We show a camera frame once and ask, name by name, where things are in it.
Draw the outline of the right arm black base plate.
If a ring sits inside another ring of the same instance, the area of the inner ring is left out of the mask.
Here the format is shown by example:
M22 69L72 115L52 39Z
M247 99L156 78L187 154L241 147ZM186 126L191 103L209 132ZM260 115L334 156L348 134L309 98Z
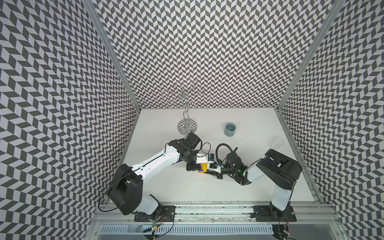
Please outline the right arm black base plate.
M292 206L287 206L284 211L270 206L253 206L254 213L251 215L257 222L296 222L297 217Z

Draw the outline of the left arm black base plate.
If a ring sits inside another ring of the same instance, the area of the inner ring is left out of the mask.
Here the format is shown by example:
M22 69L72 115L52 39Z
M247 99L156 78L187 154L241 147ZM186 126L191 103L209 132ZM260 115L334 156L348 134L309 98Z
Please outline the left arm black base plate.
M151 215L147 215L142 212L135 213L135 222L173 222L175 219L176 206L160 206Z

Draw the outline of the yellow curved lego brick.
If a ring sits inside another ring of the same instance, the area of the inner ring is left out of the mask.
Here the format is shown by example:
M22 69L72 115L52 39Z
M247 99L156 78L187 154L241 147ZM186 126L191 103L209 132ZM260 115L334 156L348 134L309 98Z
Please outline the yellow curved lego brick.
M207 163L201 164L201 172L206 173L207 169Z

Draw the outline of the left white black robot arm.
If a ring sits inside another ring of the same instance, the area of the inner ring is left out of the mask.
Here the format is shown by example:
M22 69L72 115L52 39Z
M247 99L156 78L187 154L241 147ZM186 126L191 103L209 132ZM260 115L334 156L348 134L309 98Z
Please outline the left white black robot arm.
M106 195L123 215L135 212L155 214L161 204L155 197L143 195L144 185L171 165L179 162L195 163L199 143L201 139L195 135L172 140L165 144L162 151L146 161L133 166L119 166Z

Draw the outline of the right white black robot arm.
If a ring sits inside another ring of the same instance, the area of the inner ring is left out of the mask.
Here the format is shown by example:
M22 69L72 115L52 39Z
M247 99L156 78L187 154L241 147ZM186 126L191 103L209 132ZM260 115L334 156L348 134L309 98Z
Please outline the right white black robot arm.
M286 215L294 187L303 170L299 162L274 149L269 149L261 159L249 166L245 166L233 150L227 154L225 162L220 159L217 161L224 170L222 173L231 176L241 186L267 176L275 184L274 195L268 208L268 218L277 221Z

